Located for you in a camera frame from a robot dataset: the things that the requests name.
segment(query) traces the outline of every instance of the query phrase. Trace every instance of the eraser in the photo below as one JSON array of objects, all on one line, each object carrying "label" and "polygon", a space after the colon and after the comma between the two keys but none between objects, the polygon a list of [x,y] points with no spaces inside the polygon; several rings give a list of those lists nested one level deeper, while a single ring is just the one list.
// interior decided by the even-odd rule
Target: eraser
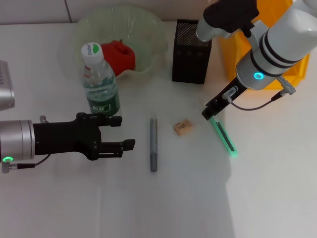
[{"label": "eraser", "polygon": [[187,119],[174,126],[174,130],[180,136],[185,135],[186,133],[191,131],[192,128],[193,128],[192,124]]}]

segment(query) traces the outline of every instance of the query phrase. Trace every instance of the green highlighter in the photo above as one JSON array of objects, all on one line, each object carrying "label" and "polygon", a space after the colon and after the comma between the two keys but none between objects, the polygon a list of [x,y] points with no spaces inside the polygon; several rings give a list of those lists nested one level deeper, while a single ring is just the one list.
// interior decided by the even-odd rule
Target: green highlighter
[{"label": "green highlighter", "polygon": [[216,132],[218,133],[218,135],[219,135],[222,143],[226,147],[229,155],[231,155],[232,157],[236,157],[238,155],[237,149],[234,146],[234,144],[232,143],[230,137],[228,136],[227,131],[222,126],[219,118],[217,116],[214,116],[209,121],[213,125]]}]

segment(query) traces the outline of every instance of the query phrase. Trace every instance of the green led light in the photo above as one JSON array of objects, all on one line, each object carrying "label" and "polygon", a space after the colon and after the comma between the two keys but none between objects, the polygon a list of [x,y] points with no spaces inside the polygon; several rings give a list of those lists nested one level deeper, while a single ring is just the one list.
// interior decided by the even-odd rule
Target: green led light
[{"label": "green led light", "polygon": [[13,161],[13,158],[12,157],[5,157],[3,158],[3,162],[11,162]]}]

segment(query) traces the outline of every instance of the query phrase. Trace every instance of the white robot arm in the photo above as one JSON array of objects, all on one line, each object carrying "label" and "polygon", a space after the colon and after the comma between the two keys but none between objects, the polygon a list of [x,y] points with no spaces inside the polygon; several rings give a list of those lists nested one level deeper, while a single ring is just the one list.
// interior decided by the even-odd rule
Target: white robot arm
[{"label": "white robot arm", "polygon": [[202,41],[208,41],[216,36],[228,38],[240,28],[248,38],[252,49],[238,62],[237,77],[206,105],[207,108],[203,111],[206,119],[215,116],[229,103],[236,106],[232,100],[246,89],[261,90],[276,79],[284,90],[275,95],[271,101],[277,100],[286,93],[290,95],[295,93],[296,90],[282,75],[317,46],[317,0],[297,0],[271,28],[261,21],[248,23],[256,12],[254,0],[242,1],[243,7],[250,6],[253,11],[247,18],[240,20],[245,16],[244,13],[242,16],[237,16],[238,20],[214,24],[213,21],[218,19],[209,16],[215,11],[221,13],[223,10],[227,13],[229,2],[230,0],[222,0],[222,2],[220,0],[214,6],[206,8],[204,17],[197,26],[197,36]]}]

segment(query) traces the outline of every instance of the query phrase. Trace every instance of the white bottle cap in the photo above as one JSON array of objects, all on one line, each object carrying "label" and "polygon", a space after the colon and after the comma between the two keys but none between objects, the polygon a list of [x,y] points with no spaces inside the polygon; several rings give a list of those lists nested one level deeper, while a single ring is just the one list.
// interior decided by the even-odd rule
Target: white bottle cap
[{"label": "white bottle cap", "polygon": [[86,64],[97,64],[104,59],[101,46],[94,42],[85,44],[81,48],[81,55]]}]

